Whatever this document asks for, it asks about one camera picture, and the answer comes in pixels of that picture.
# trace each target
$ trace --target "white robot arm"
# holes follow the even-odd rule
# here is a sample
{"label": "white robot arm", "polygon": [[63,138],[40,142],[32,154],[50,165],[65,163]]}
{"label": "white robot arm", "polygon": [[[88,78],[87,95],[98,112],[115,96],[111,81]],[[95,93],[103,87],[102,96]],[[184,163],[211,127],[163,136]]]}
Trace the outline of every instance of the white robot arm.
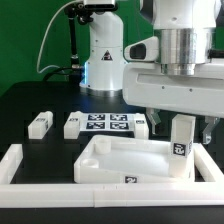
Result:
{"label": "white robot arm", "polygon": [[125,101],[150,108],[153,124],[159,120],[154,119],[154,108],[206,116],[205,143],[219,118],[224,118],[224,59],[214,58],[220,54],[212,42],[221,3],[141,0],[154,37],[125,49],[126,59],[136,61],[124,71]]}
{"label": "white robot arm", "polygon": [[123,22],[110,12],[116,9],[115,3],[115,0],[83,2],[87,10],[96,13],[91,15],[93,22],[89,23],[90,57],[85,63],[85,78],[80,83],[82,92],[106,97],[122,95],[127,62],[123,57]]}

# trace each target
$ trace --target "black label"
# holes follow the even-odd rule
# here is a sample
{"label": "black label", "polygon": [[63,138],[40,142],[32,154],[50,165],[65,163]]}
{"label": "black label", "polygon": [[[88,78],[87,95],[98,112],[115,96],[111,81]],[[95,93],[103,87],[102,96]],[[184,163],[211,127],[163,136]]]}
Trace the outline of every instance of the black label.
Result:
{"label": "black label", "polygon": [[102,57],[102,61],[113,61],[109,51],[106,51],[106,53]]}
{"label": "black label", "polygon": [[145,124],[145,121],[143,121],[143,120],[136,120],[136,124]]}
{"label": "black label", "polygon": [[45,122],[45,128],[48,129],[48,121]]}
{"label": "black label", "polygon": [[128,123],[124,122],[111,122],[110,129],[112,130],[129,130]]}
{"label": "black label", "polygon": [[137,177],[126,176],[125,177],[125,183],[126,184],[136,184],[136,183],[138,183],[138,178]]}
{"label": "black label", "polygon": [[87,130],[102,130],[105,129],[104,122],[88,122],[86,126]]}
{"label": "black label", "polygon": [[186,156],[186,145],[174,143],[173,144],[173,154],[178,156]]}
{"label": "black label", "polygon": [[36,121],[38,122],[44,122],[46,119],[45,118],[37,118]]}
{"label": "black label", "polygon": [[111,114],[110,120],[111,121],[127,121],[128,116],[125,114]]}
{"label": "black label", "polygon": [[105,114],[89,114],[89,121],[104,121],[106,119]]}
{"label": "black label", "polygon": [[78,118],[70,118],[69,121],[71,122],[77,122],[79,119]]}

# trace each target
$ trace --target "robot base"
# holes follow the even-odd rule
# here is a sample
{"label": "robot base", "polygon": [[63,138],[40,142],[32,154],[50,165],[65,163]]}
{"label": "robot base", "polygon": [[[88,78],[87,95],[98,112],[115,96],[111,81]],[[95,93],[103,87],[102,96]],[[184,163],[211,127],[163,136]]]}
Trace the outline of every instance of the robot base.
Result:
{"label": "robot base", "polygon": [[86,93],[89,95],[93,95],[93,96],[100,96],[100,97],[117,97],[117,96],[121,96],[122,95],[122,90],[111,90],[111,91],[106,91],[106,90],[94,90],[94,89],[90,89],[87,87],[82,87],[80,86],[80,91],[82,93]]}

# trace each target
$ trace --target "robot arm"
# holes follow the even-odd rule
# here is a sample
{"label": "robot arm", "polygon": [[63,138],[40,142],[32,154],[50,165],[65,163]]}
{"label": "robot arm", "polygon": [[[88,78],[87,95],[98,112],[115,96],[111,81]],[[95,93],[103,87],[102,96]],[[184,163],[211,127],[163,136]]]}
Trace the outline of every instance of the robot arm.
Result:
{"label": "robot arm", "polygon": [[[218,118],[224,118],[224,105],[217,103],[224,98],[224,57],[214,56],[221,52],[212,41],[224,1],[147,1],[141,0],[141,13],[154,26],[154,37],[125,49],[126,58],[137,62],[125,68],[124,99],[147,111],[204,115],[209,126],[204,142],[209,143]],[[149,113],[152,123],[154,112]]]}

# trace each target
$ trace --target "cable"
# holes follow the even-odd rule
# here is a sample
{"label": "cable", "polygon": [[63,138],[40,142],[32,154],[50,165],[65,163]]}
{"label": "cable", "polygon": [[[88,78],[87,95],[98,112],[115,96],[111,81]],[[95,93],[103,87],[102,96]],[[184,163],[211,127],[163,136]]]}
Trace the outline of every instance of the cable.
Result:
{"label": "cable", "polygon": [[41,57],[42,57],[42,53],[43,53],[43,49],[44,49],[44,45],[45,45],[45,42],[46,42],[46,39],[47,39],[47,36],[48,36],[48,32],[51,28],[51,25],[52,23],[54,22],[55,18],[58,16],[58,14],[64,10],[67,6],[69,6],[70,4],[74,4],[74,3],[78,3],[78,2],[81,2],[81,0],[74,0],[74,1],[71,1],[65,5],[63,5],[55,14],[54,16],[52,17],[51,21],[49,22],[48,26],[47,26],[47,29],[45,31],[45,34],[44,34],[44,38],[42,40],[42,43],[41,43],[41,47],[40,47],[40,51],[39,51],[39,55],[38,55],[38,59],[37,59],[37,73],[41,74],[43,73],[44,71],[46,71],[47,69],[49,68],[60,68],[58,65],[49,65],[45,68],[43,68],[42,70],[40,70],[40,61],[41,61]]}
{"label": "cable", "polygon": [[[66,70],[71,70],[73,73],[65,73]],[[83,67],[80,67],[80,68],[61,67],[61,68],[55,69],[54,71],[47,73],[44,76],[43,81],[47,81],[53,75],[74,76],[75,72],[77,72],[77,74],[79,74],[79,76],[80,76],[81,73],[83,72]]]}

